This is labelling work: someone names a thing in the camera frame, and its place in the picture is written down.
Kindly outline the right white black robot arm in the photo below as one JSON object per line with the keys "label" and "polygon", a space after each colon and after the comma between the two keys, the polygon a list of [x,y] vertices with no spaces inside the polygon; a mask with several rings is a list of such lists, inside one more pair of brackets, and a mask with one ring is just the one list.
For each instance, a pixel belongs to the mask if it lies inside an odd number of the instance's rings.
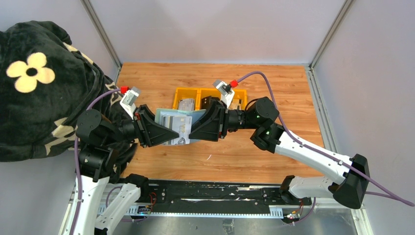
{"label": "right white black robot arm", "polygon": [[273,154],[290,157],[319,171],[322,177],[287,176],[279,193],[284,201],[295,198],[333,198],[339,204],[359,209],[368,188],[366,157],[338,154],[308,142],[275,122],[279,111],[268,97],[251,101],[245,110],[230,110],[222,101],[212,100],[207,111],[191,127],[192,140],[218,141],[227,133],[253,129],[254,145]]}

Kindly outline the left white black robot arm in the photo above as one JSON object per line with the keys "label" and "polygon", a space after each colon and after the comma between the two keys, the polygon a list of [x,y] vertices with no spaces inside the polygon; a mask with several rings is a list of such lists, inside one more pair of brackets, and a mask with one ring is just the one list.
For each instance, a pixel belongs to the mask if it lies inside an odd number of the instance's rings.
{"label": "left white black robot arm", "polygon": [[151,191],[149,179],[136,174],[123,180],[120,192],[101,215],[97,212],[107,184],[117,182],[120,176],[114,171],[119,154],[109,146],[111,143],[138,139],[142,147],[152,147],[179,137],[177,132],[157,124],[154,119],[146,105],[137,108],[132,118],[123,120],[120,127],[95,109],[80,115],[77,140],[86,144],[81,150],[75,150],[77,182],[65,235],[111,235],[137,201],[148,202],[145,213],[150,214],[157,195]]}

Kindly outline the silver credit card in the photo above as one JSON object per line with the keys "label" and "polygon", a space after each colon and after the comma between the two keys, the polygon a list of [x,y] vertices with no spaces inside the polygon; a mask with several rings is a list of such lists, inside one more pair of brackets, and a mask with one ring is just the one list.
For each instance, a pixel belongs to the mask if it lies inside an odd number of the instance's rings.
{"label": "silver credit card", "polygon": [[191,132],[192,117],[191,116],[174,116],[174,115],[165,115],[161,117],[162,124],[171,129],[174,132],[177,132],[179,136],[172,140],[166,141],[164,145],[185,145],[190,144],[189,134]]}

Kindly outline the green card holder wallet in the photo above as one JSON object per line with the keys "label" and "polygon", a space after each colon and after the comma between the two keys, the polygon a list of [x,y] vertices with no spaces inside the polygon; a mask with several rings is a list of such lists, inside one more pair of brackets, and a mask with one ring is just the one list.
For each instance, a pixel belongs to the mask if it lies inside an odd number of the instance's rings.
{"label": "green card holder wallet", "polygon": [[156,110],[155,122],[179,134],[177,138],[166,141],[163,145],[173,146],[199,142],[199,140],[190,139],[189,134],[192,125],[198,121],[205,112],[205,109],[183,111],[158,108]]}

